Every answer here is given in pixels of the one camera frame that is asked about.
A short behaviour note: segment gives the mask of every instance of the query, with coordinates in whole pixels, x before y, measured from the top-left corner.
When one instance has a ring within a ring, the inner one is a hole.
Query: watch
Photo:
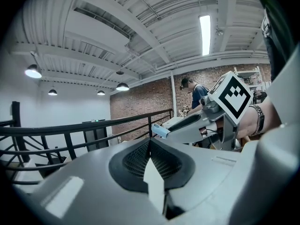
[[[264,114],[263,114],[262,109],[258,105],[250,105],[249,107],[254,108],[258,114],[256,130],[252,135],[250,135],[250,136],[255,136],[257,134],[260,134],[260,132],[263,129]]]

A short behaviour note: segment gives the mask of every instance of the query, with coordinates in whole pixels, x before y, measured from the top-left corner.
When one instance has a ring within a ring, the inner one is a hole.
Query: rectangular ceiling light
[[[202,34],[202,56],[210,53],[210,16],[202,16],[200,19]]]

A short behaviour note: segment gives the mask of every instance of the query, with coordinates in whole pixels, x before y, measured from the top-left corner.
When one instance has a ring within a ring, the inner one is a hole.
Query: white table
[[[169,129],[171,126],[173,126],[175,123],[181,121],[182,119],[184,119],[184,117],[173,117],[170,120],[168,120],[167,122],[164,122],[162,127]]]

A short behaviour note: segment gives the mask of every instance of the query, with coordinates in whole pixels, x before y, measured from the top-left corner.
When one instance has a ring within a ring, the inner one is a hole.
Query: person
[[[268,24],[267,21],[268,18],[265,13],[265,18],[262,22],[262,33],[270,60],[271,79],[273,81],[280,73],[281,69],[284,67],[285,61],[278,55],[279,52],[277,51],[274,42],[268,36],[268,27],[270,26],[270,24]],[[247,136],[265,133],[273,128],[277,128],[280,124],[281,121],[274,105],[272,104],[270,98],[266,97],[262,103],[256,104],[255,106],[250,106],[247,109],[246,113],[240,120],[237,138],[239,139]],[[218,120],[217,128],[222,127],[223,121]]]
[[[187,115],[200,111],[202,109],[201,98],[206,96],[209,90],[190,77],[182,79],[180,89],[185,90],[187,93],[193,93],[192,110],[188,111]]]

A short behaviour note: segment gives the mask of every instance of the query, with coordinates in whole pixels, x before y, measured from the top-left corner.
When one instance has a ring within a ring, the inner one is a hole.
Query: brick wall
[[[191,108],[192,103],[192,94],[187,94],[186,92],[180,91],[179,89],[183,77],[192,77],[193,79],[197,80],[210,89],[217,82],[221,75],[229,71],[234,71],[234,67],[236,67],[238,71],[247,71],[253,70],[256,66],[256,64],[249,64],[238,66],[212,67],[174,76],[177,109],[181,109],[184,104],[187,104]],[[259,65],[259,67],[262,74],[262,81],[271,81],[270,65],[263,64]],[[127,92],[119,92],[117,94],[114,94],[110,98],[110,108],[112,119],[173,108],[171,80],[170,78],[164,78],[143,84],[138,87],[134,87]],[[165,115],[166,113],[157,115],[152,120],[158,119]],[[114,134],[117,134],[136,128],[147,122],[147,119],[142,119],[127,124],[113,126],[112,132]],[[148,127],[144,127],[130,134],[124,135],[122,136],[122,140],[128,141],[136,138],[146,132],[147,129]]]
[[[165,110],[173,107],[172,85],[170,78],[164,78],[131,88],[126,92],[119,92],[110,98],[111,118],[123,118],[135,116],[144,113],[151,113]],[[166,116],[167,113],[159,114],[152,117],[152,121]],[[169,120],[165,118],[158,122],[161,124]],[[141,119],[129,123],[112,126],[112,133],[118,134],[143,124],[148,119]],[[131,140],[148,131],[148,126],[143,127],[132,133],[123,135],[122,140]]]

